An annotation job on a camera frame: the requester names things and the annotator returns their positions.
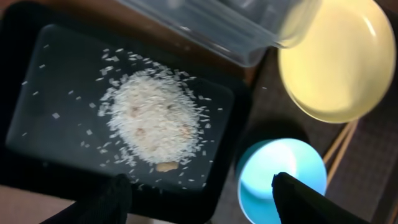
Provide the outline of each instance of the wooden chopstick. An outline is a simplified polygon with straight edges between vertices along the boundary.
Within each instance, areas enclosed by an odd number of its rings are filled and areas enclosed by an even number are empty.
[[[329,174],[328,174],[328,185],[330,184],[333,176],[336,173],[336,170],[338,168],[338,166],[340,165],[340,162],[345,154],[345,152],[347,151],[348,145],[351,142],[354,133],[356,131],[356,127],[358,125],[358,120],[356,121],[352,121],[352,127],[351,129],[349,129],[349,133],[347,134],[347,137],[344,139],[343,144],[341,145],[341,148],[336,156],[335,161],[332,163]]]
[[[344,129],[340,132],[339,136],[336,138],[334,143],[331,145],[331,147],[329,148],[328,152],[326,153],[326,155],[323,158],[323,163],[325,165],[329,162],[330,158],[334,155],[334,153],[336,152],[337,147],[340,145],[342,140],[347,136],[347,133],[351,129],[353,124],[354,124],[353,122],[349,122],[348,124],[346,124]]]

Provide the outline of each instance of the clear plastic container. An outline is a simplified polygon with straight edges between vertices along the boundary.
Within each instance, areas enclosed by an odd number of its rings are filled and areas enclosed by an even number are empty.
[[[320,0],[119,0],[242,67],[268,46],[291,47],[305,34]]]

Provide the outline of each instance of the yellow plate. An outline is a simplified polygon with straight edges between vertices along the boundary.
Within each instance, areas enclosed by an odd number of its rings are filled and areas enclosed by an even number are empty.
[[[329,123],[373,109],[389,88],[395,62],[391,25],[371,0],[324,0],[301,43],[279,52],[291,99]]]

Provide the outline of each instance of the black tray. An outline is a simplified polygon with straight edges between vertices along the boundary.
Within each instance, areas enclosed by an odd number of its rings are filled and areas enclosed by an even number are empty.
[[[186,184],[188,178],[197,181],[182,190],[176,181],[181,166],[166,174],[149,175],[150,167],[138,162],[134,175],[140,180],[132,185],[132,213],[174,223],[204,223],[215,210],[235,143],[249,113],[251,97],[244,83],[32,2],[11,6],[5,12],[0,33],[0,65],[3,82],[7,83],[1,89],[0,103],[0,136],[5,143],[0,157],[0,184],[77,200],[112,175],[129,172],[128,166],[103,169],[99,164],[114,154],[95,151],[96,146],[109,141],[106,118],[97,117],[96,110],[88,106],[91,102],[99,105],[98,99],[109,87],[105,84],[108,82],[95,82],[99,69],[106,65],[100,60],[105,48],[124,48],[186,71],[198,77],[189,83],[190,89],[213,99],[208,106],[213,108],[214,128],[206,135],[215,140],[214,146],[205,149],[205,159],[200,155],[192,159],[187,165],[190,168],[184,170],[184,179],[179,179]],[[143,66],[121,69],[130,75]],[[123,74],[113,72],[114,78]],[[28,85],[22,88],[24,80]],[[76,96],[82,97],[80,102],[76,102]],[[217,107],[223,108],[223,113],[218,113]],[[52,113],[61,117],[54,120]],[[87,129],[94,132],[90,138]],[[81,141],[89,143],[91,151],[81,148]]]

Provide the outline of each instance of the blue bowl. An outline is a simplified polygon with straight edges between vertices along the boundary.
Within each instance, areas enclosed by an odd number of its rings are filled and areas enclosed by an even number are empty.
[[[290,174],[322,195],[326,192],[325,165],[312,146],[290,138],[258,142],[242,155],[236,167],[239,205],[250,222],[280,223],[271,186],[279,172]]]

